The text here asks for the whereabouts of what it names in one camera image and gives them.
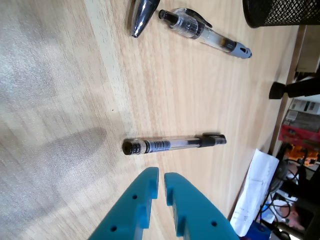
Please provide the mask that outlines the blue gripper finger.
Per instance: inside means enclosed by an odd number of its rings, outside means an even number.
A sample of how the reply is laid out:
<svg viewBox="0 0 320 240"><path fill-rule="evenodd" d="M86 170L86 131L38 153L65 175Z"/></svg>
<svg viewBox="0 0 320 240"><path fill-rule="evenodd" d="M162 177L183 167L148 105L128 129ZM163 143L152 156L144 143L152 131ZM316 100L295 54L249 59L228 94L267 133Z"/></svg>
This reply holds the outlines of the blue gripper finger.
<svg viewBox="0 0 320 240"><path fill-rule="evenodd" d="M191 182L175 172L164 174L166 204L175 232L184 240L238 240L226 217Z"/></svg>
<svg viewBox="0 0 320 240"><path fill-rule="evenodd" d="M152 200L158 198L159 168L148 167L113 205L90 240L141 240L149 228Z"/></svg>

